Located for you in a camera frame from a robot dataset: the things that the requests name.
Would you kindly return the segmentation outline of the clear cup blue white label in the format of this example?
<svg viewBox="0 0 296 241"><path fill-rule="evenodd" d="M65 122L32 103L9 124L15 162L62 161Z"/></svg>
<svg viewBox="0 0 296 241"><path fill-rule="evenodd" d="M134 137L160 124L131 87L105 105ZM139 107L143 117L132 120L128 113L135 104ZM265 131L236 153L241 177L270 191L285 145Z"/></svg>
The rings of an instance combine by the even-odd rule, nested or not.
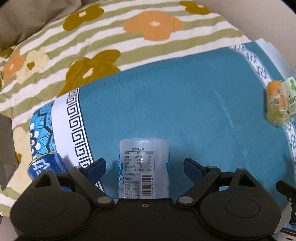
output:
<svg viewBox="0 0 296 241"><path fill-rule="evenodd" d="M161 199L170 196L170 144L158 138L119 143L118 197Z"/></svg>

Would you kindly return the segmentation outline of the blue plastic bottle cup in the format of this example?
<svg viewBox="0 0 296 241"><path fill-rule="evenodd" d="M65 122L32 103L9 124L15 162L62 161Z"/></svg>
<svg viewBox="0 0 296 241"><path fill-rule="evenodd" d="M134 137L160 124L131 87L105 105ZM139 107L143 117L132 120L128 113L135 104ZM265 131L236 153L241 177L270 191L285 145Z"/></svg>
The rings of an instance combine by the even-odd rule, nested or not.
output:
<svg viewBox="0 0 296 241"><path fill-rule="evenodd" d="M68 172L68 167L58 153L46 153L36 157L29 164L28 175L34 180L43 171L53 170L55 173Z"/></svg>

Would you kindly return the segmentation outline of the yellow orange label bottle cup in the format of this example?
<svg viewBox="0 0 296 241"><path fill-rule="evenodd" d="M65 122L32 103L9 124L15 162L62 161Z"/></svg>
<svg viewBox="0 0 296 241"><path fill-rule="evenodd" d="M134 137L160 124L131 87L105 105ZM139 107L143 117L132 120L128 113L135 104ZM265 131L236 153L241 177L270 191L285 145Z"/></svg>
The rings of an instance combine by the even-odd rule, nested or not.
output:
<svg viewBox="0 0 296 241"><path fill-rule="evenodd" d="M285 85L274 80L266 87L266 118L274 126L284 126L290 121L290 104Z"/></svg>

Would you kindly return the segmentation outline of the teal patterned mat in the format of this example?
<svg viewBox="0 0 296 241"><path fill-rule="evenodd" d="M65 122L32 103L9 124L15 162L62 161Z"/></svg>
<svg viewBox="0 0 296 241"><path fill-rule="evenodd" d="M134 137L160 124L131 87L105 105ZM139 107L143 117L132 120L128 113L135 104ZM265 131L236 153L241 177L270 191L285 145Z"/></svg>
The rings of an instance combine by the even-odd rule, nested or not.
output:
<svg viewBox="0 0 296 241"><path fill-rule="evenodd" d="M190 157L223 171L246 168L280 208L278 180L294 184L295 127L265 117L265 88L293 76L280 52L259 39L132 68L58 97L34 112L34 138L49 133L68 169L106 160L99 186L118 196L119 142L160 138L170 144L170 195L190 187Z"/></svg>

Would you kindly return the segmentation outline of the green white label bottle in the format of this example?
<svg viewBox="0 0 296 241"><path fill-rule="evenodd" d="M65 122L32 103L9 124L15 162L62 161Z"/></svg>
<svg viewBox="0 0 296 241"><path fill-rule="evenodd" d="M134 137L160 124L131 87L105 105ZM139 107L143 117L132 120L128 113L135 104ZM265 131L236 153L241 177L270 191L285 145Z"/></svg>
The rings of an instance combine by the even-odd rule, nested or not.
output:
<svg viewBox="0 0 296 241"><path fill-rule="evenodd" d="M290 114L295 115L296 112L296 85L295 85L295 78L292 76L288 78L284 82L286 91L287 91L287 96L288 96L288 101L290 104Z"/></svg>

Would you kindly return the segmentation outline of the floral striped quilt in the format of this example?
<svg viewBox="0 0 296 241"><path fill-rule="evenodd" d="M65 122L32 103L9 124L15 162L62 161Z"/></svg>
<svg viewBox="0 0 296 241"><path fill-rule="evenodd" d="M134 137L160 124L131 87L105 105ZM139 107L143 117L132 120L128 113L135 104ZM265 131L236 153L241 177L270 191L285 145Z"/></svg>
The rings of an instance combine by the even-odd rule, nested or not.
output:
<svg viewBox="0 0 296 241"><path fill-rule="evenodd" d="M57 96L119 71L249 42L223 16L196 1L97 1L56 20L1 53L1 114L11 118L20 160L1 190L8 216L30 184L33 157L54 149L34 138L33 113Z"/></svg>

